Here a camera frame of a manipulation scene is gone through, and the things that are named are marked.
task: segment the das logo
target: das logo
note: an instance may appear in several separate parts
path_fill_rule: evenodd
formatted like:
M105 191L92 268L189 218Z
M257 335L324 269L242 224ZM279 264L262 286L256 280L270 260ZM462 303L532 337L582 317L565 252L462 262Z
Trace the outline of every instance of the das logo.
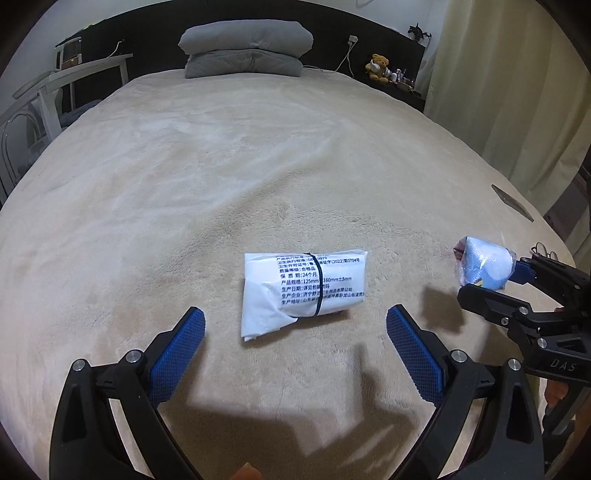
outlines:
M575 368L577 368L577 364L570 364L568 362L561 362L557 358L552 360L550 365L552 368L558 368L559 370L565 370L568 372L573 372Z

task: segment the black rubber band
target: black rubber band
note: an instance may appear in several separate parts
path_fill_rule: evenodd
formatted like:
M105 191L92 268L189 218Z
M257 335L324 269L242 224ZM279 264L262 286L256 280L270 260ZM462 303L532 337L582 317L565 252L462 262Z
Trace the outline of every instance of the black rubber band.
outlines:
M316 264L316 268L318 269L318 278L320 280L320 293L318 295L318 304L316 305L316 313L312 316L316 317L318 315L318 313L320 312L320 307L322 306L322 297L324 294L324 282L322 280L322 268L320 267L320 263L318 262L318 259L312 255L312 254L306 254L312 257L312 260L314 260L314 263Z

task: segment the bedside shelf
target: bedside shelf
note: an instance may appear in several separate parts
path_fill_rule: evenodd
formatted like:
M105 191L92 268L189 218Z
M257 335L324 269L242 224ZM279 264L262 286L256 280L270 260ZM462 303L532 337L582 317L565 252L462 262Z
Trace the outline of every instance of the bedside shelf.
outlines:
M414 93L403 92L396 85L390 83L385 85L383 83L370 80L367 75L355 76L355 80L364 83L365 85L368 85L371 88L375 88L376 90L380 90L381 92L387 93L388 95L390 95L390 97L395 98L396 100L400 100L401 102L404 102L407 105L410 105L411 107L415 108L421 113L423 113L423 110L425 110L425 100L423 100L418 95L415 95Z

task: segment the beige fleece blanket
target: beige fleece blanket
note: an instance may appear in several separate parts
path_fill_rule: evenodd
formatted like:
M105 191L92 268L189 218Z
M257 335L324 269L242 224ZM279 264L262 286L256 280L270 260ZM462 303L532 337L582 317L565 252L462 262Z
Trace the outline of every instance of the beige fleece blanket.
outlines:
M71 363L144 349L195 305L206 339L160 410L206 479L246 461L268 480L387 478L433 412L386 335L389 307L475 360L518 356L456 303L464 235L519 256L541 241L572 263L464 143L341 74L135 79L59 136L0 212L0 421L46 478ZM369 251L364 304L242 341L245 252L350 248Z

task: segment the glasses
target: glasses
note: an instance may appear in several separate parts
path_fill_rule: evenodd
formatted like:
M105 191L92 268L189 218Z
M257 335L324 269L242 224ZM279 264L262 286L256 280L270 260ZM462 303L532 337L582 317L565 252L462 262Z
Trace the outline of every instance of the glasses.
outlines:
M544 257L547 257L551 260L558 261L558 255L556 255L556 252L551 251L548 253L546 246L542 242L538 242L536 243L535 247L531 247L531 253L534 255L543 255Z

